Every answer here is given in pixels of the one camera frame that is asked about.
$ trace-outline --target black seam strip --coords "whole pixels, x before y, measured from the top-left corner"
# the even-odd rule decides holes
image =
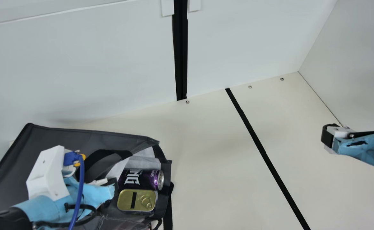
[[[175,89],[177,100],[187,98],[188,20],[187,0],[174,1],[172,42],[174,45]]]
[[[303,215],[301,211],[298,209],[298,206],[296,205],[295,201],[293,200],[292,196],[290,195],[288,189],[284,185],[282,179],[280,178],[278,172],[276,171],[275,167],[273,166],[271,160],[269,159],[264,147],[262,146],[261,141],[259,140],[258,136],[256,135],[254,129],[252,128],[250,122],[248,121],[244,111],[239,106],[237,100],[235,99],[234,95],[231,92],[231,89],[227,88],[225,89],[226,93],[228,94],[229,98],[232,101],[232,104],[234,104],[235,109],[237,110],[238,114],[240,115],[242,121],[245,124],[245,127],[247,127],[249,134],[252,137],[252,140],[254,140],[254,143],[256,147],[258,148],[262,158],[264,159],[266,165],[268,166],[270,172],[273,175],[273,178],[275,179],[276,183],[278,184],[280,190],[282,191],[283,195],[285,196],[287,202],[289,203],[290,207],[292,208],[292,211],[295,213],[295,216],[298,218],[299,223],[303,227],[304,230],[310,230],[310,227],[308,226],[308,223],[306,222],[305,218],[303,218]]]

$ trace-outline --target white bracket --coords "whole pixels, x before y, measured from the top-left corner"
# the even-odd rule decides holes
[[[69,151],[58,145],[39,154],[27,179],[30,200],[47,196],[56,201],[69,195],[62,176],[63,158]]]
[[[198,11],[201,9],[201,0],[190,0],[188,3],[188,11]]]
[[[162,16],[170,16],[174,14],[174,1],[177,0],[161,0],[162,1]]]

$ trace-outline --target white plastic clip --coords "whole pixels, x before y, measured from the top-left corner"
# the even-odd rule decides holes
[[[174,14],[174,0],[162,0],[162,16]]]
[[[190,12],[198,11],[201,9],[201,0],[190,0],[188,5],[188,10]]]

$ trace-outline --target blue cable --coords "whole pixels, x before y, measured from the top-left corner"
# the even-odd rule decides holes
[[[78,197],[76,198],[75,210],[73,211],[72,220],[70,220],[68,230],[73,230],[73,227],[75,226],[75,223],[76,223],[76,219],[78,218],[80,202],[82,201],[83,184],[85,183],[85,163],[83,161],[82,155],[78,154],[77,156],[79,156],[78,159],[79,159],[79,162],[80,162]]]

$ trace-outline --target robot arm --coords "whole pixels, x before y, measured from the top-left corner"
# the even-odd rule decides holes
[[[374,166],[374,131],[355,132],[327,124],[323,126],[321,142],[329,153],[351,156]]]
[[[99,186],[84,184],[72,177],[81,155],[63,146],[42,151],[26,181],[29,200],[0,212],[0,229],[40,229],[41,227],[68,227],[110,200],[113,184]]]

